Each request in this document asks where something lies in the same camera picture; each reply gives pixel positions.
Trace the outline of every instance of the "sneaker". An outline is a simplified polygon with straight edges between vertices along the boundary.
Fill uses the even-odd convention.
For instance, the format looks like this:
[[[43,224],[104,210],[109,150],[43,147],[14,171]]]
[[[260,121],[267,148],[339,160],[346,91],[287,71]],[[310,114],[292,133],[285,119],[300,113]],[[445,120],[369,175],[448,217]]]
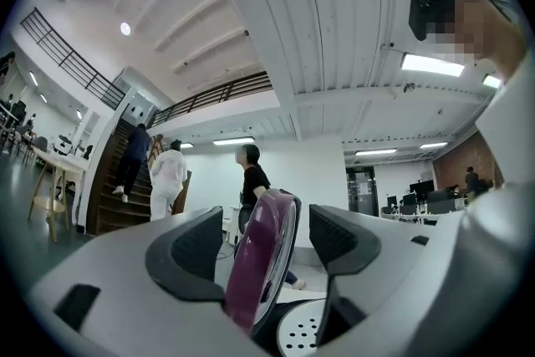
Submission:
[[[303,290],[305,287],[307,287],[307,284],[304,282],[304,280],[298,279],[293,285],[292,288],[294,290]]]

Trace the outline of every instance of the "doorway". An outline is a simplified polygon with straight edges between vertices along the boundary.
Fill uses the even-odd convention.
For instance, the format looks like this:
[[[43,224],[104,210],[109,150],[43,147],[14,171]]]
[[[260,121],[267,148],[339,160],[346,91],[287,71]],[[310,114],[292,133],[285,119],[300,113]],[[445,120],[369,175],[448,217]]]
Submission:
[[[379,215],[377,187],[373,166],[355,166],[345,169],[348,182],[349,209],[352,212]]]

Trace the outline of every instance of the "white outfit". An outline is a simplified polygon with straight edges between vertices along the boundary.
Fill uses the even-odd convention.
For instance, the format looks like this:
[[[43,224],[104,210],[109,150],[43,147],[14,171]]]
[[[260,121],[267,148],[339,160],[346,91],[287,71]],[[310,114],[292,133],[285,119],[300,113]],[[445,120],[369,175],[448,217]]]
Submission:
[[[522,64],[500,89],[476,126],[509,183],[535,181],[535,58],[528,51]]]
[[[163,219],[175,203],[187,180],[186,159],[178,150],[167,150],[156,158],[150,169],[152,193],[150,194],[150,221]]]

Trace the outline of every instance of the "balcony railing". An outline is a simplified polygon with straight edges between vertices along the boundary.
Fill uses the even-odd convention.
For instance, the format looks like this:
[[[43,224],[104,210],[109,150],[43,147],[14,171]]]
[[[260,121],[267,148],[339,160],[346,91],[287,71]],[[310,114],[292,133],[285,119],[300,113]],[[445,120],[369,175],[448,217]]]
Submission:
[[[113,110],[125,97],[125,93],[113,85],[91,64],[82,58],[52,26],[37,8],[20,23],[37,45],[56,64],[82,84],[91,94],[96,95]]]
[[[246,78],[233,80],[228,84],[219,85],[216,88],[209,89],[194,95],[189,99],[184,99],[161,112],[158,112],[152,122],[152,126],[163,124],[177,116],[182,116],[193,110],[202,109],[210,105],[217,105],[223,101],[237,99],[245,95],[260,93],[273,89],[269,81],[268,74],[261,72],[252,74]]]

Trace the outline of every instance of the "fluorescent light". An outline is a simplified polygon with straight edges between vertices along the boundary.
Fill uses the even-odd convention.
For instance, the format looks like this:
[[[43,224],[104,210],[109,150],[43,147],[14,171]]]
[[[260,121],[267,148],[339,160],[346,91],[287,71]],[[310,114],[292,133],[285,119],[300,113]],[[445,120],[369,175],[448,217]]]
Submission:
[[[37,80],[35,80],[35,76],[33,76],[32,72],[30,72],[30,77],[32,78],[32,81],[35,84],[35,86],[39,86],[38,83],[37,83]]]
[[[491,76],[490,74],[486,74],[485,78],[483,79],[483,84],[492,88],[500,88],[502,81],[494,76]]]
[[[125,35],[129,36],[132,29],[130,28],[130,25],[128,23],[121,23],[120,25],[120,31]]]
[[[442,146],[445,146],[445,145],[447,145],[447,142],[443,142],[443,143],[428,143],[427,145],[421,145],[420,149],[429,149],[431,147],[442,147]]]
[[[365,155],[385,155],[387,153],[394,153],[397,149],[384,149],[384,150],[362,150],[355,153],[355,156],[365,156]]]
[[[461,76],[462,70],[465,68],[465,66],[442,61],[441,59],[432,59],[429,57],[422,57],[420,55],[405,54],[401,68],[403,70],[412,70],[414,72],[448,74],[458,78]]]
[[[217,146],[239,145],[240,143],[254,143],[254,139],[252,137],[238,137],[237,139],[214,140],[213,143]]]

